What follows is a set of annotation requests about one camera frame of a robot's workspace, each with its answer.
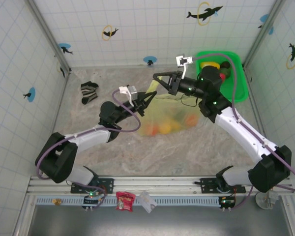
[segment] red snack bag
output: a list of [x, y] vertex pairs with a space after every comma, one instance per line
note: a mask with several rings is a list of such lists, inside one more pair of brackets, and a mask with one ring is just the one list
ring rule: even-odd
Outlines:
[[117, 192], [117, 207], [116, 210], [128, 210], [132, 212], [132, 204], [136, 199], [136, 195], [128, 192]]

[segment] gray floor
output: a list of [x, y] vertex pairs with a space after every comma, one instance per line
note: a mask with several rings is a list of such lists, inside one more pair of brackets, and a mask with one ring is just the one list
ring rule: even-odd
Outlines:
[[[138, 91], [145, 91], [154, 73], [176, 70], [175, 66], [73, 69], [55, 131], [70, 134], [93, 127], [99, 121], [101, 104], [112, 101], [111, 94], [119, 86], [135, 85]], [[192, 71], [195, 69], [190, 68], [187, 76], [195, 78]], [[99, 84], [98, 98], [83, 105], [80, 84], [86, 81]], [[118, 98], [126, 101], [125, 96], [119, 95]], [[249, 99], [239, 103], [237, 109], [256, 127]], [[120, 123], [123, 129], [136, 125], [134, 118]], [[196, 127], [168, 135], [142, 137], [138, 133], [121, 133], [113, 142], [80, 153], [76, 162], [100, 175], [134, 176], [214, 175], [229, 165], [252, 164], [243, 148], [226, 131], [204, 117]]]
[[255, 198], [232, 212], [207, 206], [143, 207], [133, 212], [100, 207], [36, 206], [29, 236], [291, 236], [282, 201], [262, 210]]

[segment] marble floor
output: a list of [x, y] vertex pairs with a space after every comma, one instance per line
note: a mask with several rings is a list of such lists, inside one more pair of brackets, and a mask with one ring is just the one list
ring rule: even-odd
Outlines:
[[[101, 104], [107, 100], [112, 101], [111, 94], [119, 86], [134, 85], [138, 91], [145, 91], [154, 73], [176, 70], [175, 66], [73, 69], [55, 132], [70, 134], [95, 126], [99, 121]], [[190, 68], [187, 76], [195, 78], [192, 71], [195, 69]], [[83, 105], [80, 84], [87, 81], [99, 85], [98, 98]], [[124, 95], [118, 95], [117, 98], [126, 100]], [[256, 127], [249, 99], [236, 107]], [[130, 129], [135, 128], [137, 123], [134, 118], [128, 118], [119, 125], [123, 129]], [[244, 149], [226, 131], [204, 117], [200, 118], [196, 127], [167, 135], [142, 137], [138, 133], [120, 133], [110, 143], [79, 153], [75, 161], [99, 175], [133, 176], [214, 175], [229, 165], [252, 164]]]

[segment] clear plastic bag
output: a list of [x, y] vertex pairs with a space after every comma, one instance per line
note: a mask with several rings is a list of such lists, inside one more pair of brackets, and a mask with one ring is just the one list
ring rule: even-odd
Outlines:
[[[155, 91], [158, 84], [152, 81], [147, 93]], [[141, 128], [138, 132], [140, 135], [153, 136], [184, 130], [196, 126], [200, 115], [195, 97], [182, 93], [177, 93], [176, 96], [156, 95], [145, 109], [145, 115], [140, 117]]]

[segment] red object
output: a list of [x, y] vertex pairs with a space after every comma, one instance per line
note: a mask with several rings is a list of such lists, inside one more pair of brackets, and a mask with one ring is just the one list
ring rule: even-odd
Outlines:
[[222, 83], [224, 83], [224, 81], [226, 79], [226, 75], [223, 73], [220, 73], [220, 77], [222, 78]]
[[136, 199], [136, 195], [128, 192], [117, 192], [117, 207], [116, 210], [127, 210], [132, 212], [132, 204]]

